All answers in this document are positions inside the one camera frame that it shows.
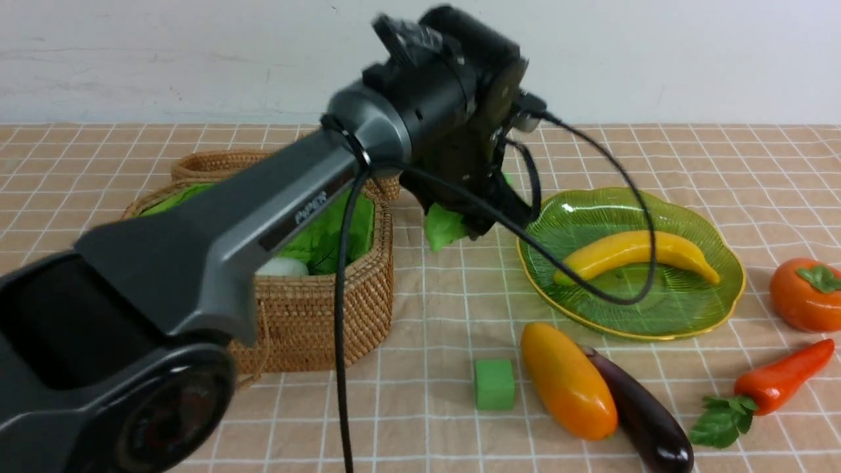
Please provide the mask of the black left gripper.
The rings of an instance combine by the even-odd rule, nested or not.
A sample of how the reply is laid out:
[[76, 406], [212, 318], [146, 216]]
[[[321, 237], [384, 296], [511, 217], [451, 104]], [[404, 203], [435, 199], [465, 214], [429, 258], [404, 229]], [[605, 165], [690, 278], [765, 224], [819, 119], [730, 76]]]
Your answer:
[[[480, 116], [475, 116], [468, 125], [427, 148], [417, 167], [453, 186], [463, 187], [513, 223], [528, 227], [541, 212], [537, 165], [528, 147], [511, 140], [507, 134], [511, 129], [525, 133], [535, 131], [544, 111], [546, 102], [542, 98], [520, 90], [501, 118], [493, 118], [487, 124]], [[530, 203], [519, 197], [505, 179], [503, 162], [507, 146], [516, 147], [522, 153], [530, 183], [535, 186]], [[495, 220], [479, 207], [446, 186], [407, 173], [401, 176], [401, 186], [417, 198], [427, 217], [432, 217], [434, 204], [453, 212], [456, 228], [465, 231], [468, 238], [481, 237], [495, 225]]]

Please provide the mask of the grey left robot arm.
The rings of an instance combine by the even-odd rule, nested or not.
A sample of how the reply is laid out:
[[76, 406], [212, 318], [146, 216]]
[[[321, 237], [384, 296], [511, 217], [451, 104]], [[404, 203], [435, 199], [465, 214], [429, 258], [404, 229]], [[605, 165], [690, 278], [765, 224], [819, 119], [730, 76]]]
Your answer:
[[520, 46], [449, 5], [373, 27], [390, 57], [317, 131], [2, 276], [3, 472], [163, 472], [192, 455], [235, 390], [227, 344], [256, 339], [256, 270], [372, 171], [401, 171], [472, 239], [537, 218], [540, 198], [501, 173], [507, 133], [537, 125]]

